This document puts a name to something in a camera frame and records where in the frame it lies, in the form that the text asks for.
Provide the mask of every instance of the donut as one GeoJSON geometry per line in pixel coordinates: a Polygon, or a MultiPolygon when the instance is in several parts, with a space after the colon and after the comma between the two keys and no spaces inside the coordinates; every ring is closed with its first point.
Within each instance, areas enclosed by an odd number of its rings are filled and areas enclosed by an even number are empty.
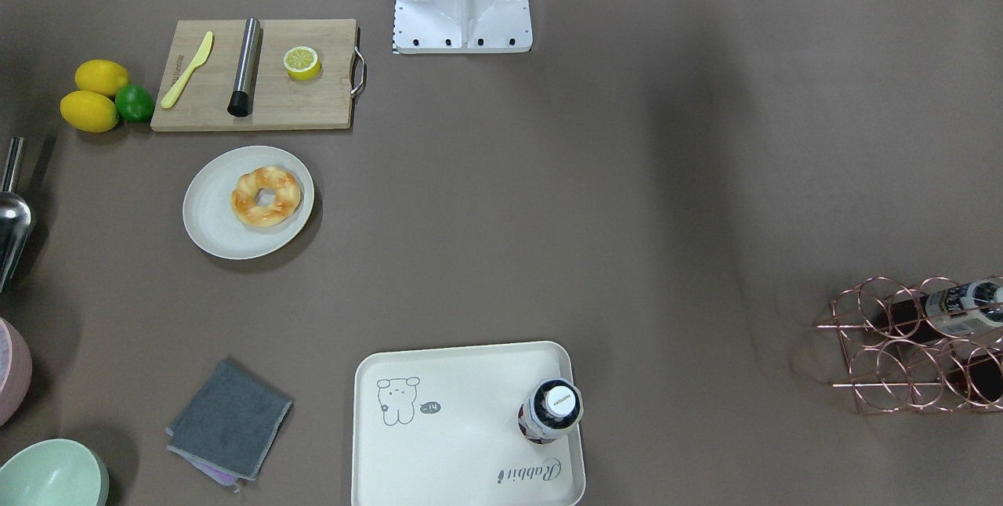
{"type": "Polygon", "coordinates": [[[293,174],[281,167],[260,167],[237,180],[237,188],[230,194],[230,209],[244,224],[264,228],[289,218],[302,198],[303,192],[293,174]],[[255,197],[262,189],[275,191],[271,204],[258,204],[255,197]]]}

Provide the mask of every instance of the copper wire rack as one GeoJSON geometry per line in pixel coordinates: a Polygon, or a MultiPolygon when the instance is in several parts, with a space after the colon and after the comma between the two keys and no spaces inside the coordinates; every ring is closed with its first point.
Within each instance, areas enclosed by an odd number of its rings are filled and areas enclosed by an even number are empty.
{"type": "MultiPolygon", "coordinates": [[[[829,317],[816,327],[834,330],[840,339],[848,377],[832,387],[852,392],[859,413],[1003,411],[1001,389],[995,387],[1003,384],[1003,327],[952,335],[936,325],[945,314],[927,315],[920,303],[926,294],[960,284],[931,277],[908,286],[871,277],[829,303],[829,317]],[[892,305],[910,301],[916,318],[893,320],[892,305]],[[937,339],[914,340],[921,327],[933,328],[937,339]]],[[[1001,306],[993,302],[977,308],[1001,306]]]]}

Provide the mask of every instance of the gray cloth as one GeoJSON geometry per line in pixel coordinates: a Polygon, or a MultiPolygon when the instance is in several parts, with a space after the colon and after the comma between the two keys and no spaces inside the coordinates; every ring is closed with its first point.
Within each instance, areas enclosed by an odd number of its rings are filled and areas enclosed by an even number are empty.
{"type": "Polygon", "coordinates": [[[168,449],[194,465],[254,481],[292,404],[224,360],[168,427],[168,449]]]}

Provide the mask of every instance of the cutting board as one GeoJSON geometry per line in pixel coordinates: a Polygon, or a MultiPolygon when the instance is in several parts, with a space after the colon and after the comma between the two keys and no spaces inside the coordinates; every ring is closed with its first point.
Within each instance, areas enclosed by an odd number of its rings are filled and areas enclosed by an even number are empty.
{"type": "Polygon", "coordinates": [[[261,59],[251,114],[227,112],[247,20],[180,20],[171,43],[149,125],[157,132],[328,131],[352,122],[352,67],[358,29],[355,20],[262,20],[261,59]],[[178,102],[160,98],[192,60],[206,35],[215,36],[204,66],[192,74],[178,102]],[[320,56],[320,74],[294,80],[282,59],[308,45],[320,56]]]}

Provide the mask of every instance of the yellow knife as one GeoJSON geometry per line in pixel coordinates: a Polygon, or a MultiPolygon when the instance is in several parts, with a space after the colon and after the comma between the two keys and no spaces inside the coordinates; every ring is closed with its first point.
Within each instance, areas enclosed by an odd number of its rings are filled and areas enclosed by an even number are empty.
{"type": "Polygon", "coordinates": [[[199,51],[195,52],[195,57],[193,57],[192,62],[189,63],[188,67],[185,67],[185,71],[182,76],[178,78],[175,84],[171,85],[168,89],[168,93],[163,95],[160,99],[160,106],[164,108],[170,108],[178,102],[179,96],[182,95],[182,91],[185,91],[185,85],[188,84],[189,77],[192,76],[197,68],[203,66],[207,59],[209,59],[209,52],[213,51],[213,31],[206,32],[206,37],[202,39],[202,45],[199,46],[199,51]]]}

